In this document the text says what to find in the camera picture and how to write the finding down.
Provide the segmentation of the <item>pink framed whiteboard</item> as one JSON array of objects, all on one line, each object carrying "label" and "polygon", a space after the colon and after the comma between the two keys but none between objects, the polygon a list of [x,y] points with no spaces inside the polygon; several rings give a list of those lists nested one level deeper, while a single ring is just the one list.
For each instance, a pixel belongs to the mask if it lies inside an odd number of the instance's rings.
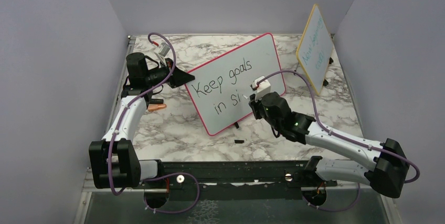
[{"label": "pink framed whiteboard", "polygon": [[273,35],[265,33],[192,70],[195,80],[185,85],[208,135],[214,136],[252,113],[242,95],[251,84],[281,70]]}]

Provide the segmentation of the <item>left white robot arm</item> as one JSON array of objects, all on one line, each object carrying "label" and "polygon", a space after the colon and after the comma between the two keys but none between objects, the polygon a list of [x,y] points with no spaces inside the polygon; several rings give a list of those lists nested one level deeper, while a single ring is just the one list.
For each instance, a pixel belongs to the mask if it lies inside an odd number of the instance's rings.
[{"label": "left white robot arm", "polygon": [[175,67],[170,58],[153,69],[146,61],[147,56],[140,52],[127,55],[129,84],[122,90],[118,113],[102,139],[89,146],[93,182],[98,189],[136,187],[143,180],[154,188],[164,183],[165,174],[158,162],[139,160],[132,141],[152,103],[153,90],[163,84],[178,88],[195,76]]}]

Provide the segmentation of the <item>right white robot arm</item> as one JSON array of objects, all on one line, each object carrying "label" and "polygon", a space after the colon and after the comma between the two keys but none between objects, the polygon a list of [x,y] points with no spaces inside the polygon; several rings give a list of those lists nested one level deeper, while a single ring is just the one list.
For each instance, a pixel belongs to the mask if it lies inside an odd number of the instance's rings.
[{"label": "right white robot arm", "polygon": [[261,98],[249,96],[255,119],[264,119],[275,137],[324,148],[345,157],[344,160],[313,158],[303,171],[303,180],[311,186],[329,180],[345,180],[370,186],[390,198],[399,198],[409,164],[401,145],[388,138],[385,142],[335,133],[314,117],[294,112],[286,99],[276,92]]}]

